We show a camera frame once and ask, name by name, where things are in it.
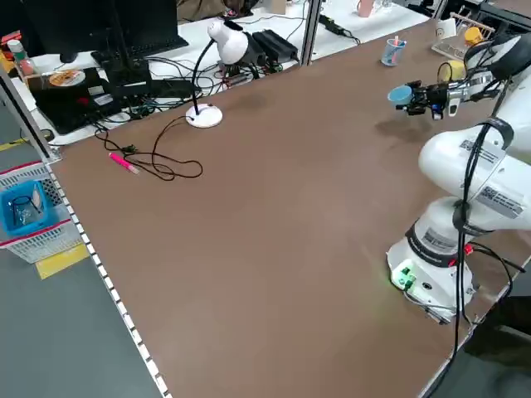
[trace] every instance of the white basket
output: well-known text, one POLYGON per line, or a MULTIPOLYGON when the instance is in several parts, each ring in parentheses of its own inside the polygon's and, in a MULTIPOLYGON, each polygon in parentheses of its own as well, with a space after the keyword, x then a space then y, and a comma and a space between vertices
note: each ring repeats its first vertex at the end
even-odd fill
POLYGON ((43 162, 26 163, 0 172, 0 191, 29 180, 45 180, 50 173, 43 162))
POLYGON ((34 234, 0 243, 0 249, 7 249, 28 263, 35 263, 69 250, 81 242, 74 223, 63 220, 34 234))
POLYGON ((44 163, 26 163, 0 172, 0 192, 30 180, 42 181, 46 195, 54 205, 54 211, 57 212, 59 220, 63 221, 33 234, 1 242, 0 249, 7 249, 28 263, 35 263, 69 250, 82 240, 44 163))

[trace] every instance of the metal frame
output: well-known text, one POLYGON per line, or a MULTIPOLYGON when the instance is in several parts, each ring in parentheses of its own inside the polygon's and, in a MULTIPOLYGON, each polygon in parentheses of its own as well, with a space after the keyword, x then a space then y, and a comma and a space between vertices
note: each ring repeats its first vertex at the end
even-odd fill
POLYGON ((445 11, 447 4, 448 0, 439 0, 439 3, 437 4, 437 9, 433 13, 433 19, 441 19, 441 15, 445 11))
POLYGON ((300 51, 301 66, 309 66, 312 61, 312 54, 314 53, 315 35, 317 34, 317 26, 319 25, 321 2, 322 0, 308 0, 308 16, 306 17, 304 40, 302 41, 302 49, 300 51))
POLYGON ((11 82, 6 71, 0 67, 0 99, 5 103, 7 109, 20 126, 24 136, 26 136, 34 149, 39 153, 44 163, 52 163, 61 159, 59 153, 52 149, 45 140, 44 135, 37 126, 37 122, 32 117, 29 109, 24 104, 17 89, 11 82))

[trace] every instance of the pink marker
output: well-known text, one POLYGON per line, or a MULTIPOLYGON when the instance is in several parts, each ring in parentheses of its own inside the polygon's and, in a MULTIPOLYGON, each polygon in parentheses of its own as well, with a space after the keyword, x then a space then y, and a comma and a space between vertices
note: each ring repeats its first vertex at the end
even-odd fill
POLYGON ((138 170, 135 166, 133 166, 131 163, 129 163, 127 160, 122 158, 121 156, 117 155, 116 153, 109 153, 109 158, 113 159, 115 162, 117 162, 121 167, 124 169, 133 172, 134 174, 139 174, 140 170, 138 170))

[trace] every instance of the lamp base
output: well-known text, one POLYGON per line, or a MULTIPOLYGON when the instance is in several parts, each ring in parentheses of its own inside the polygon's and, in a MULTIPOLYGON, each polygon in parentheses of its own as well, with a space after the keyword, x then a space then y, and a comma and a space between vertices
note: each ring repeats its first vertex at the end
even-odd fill
POLYGON ((199 104, 197 109, 199 110, 199 114, 196 114, 194 106, 186 113, 186 120, 193 127, 208 129, 217 126, 223 119, 221 110, 214 105, 199 104))

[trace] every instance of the bottle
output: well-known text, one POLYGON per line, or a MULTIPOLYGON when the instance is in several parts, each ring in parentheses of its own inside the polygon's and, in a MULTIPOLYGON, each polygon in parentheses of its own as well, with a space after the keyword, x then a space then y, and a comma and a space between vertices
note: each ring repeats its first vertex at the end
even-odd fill
POLYGON ((33 60, 27 56, 26 50, 19 40, 10 40, 7 42, 9 50, 13 53, 15 67, 22 81, 26 82, 29 76, 38 75, 37 68, 33 60))

